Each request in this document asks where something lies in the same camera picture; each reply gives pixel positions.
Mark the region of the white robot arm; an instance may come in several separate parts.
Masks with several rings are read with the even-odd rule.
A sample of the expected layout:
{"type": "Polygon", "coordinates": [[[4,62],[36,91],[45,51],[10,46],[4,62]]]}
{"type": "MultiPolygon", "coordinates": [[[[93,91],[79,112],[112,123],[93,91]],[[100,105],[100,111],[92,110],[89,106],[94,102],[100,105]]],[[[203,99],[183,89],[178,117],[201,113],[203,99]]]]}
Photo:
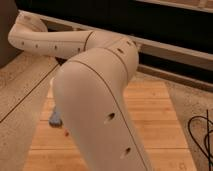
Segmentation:
{"type": "Polygon", "coordinates": [[[65,60],[53,78],[55,104],[90,171],[154,171],[124,101],[139,63],[129,37],[97,30],[50,32],[39,17],[22,11],[8,41],[65,60]]]}

